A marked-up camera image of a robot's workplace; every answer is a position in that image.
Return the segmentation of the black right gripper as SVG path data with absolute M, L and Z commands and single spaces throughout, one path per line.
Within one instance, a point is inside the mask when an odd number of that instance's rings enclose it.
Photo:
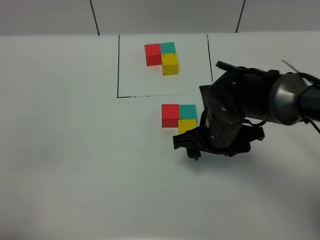
M 209 121 L 208 111 L 204 110 L 198 127 L 173 137 L 173 148 L 185 148 L 187 156 L 195 161 L 202 152 L 233 157 L 248 153 L 251 142 L 264 139 L 264 124 L 264 121 L 254 124 L 245 119 L 239 125 L 226 126 L 214 119 Z

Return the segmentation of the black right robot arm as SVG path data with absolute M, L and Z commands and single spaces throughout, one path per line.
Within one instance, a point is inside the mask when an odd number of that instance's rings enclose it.
M 267 122 L 291 126 L 320 119 L 320 81 L 306 73 L 225 72 L 200 87 L 204 110 L 198 127 L 173 137 L 198 160 L 203 152 L 233 157 L 263 140 Z

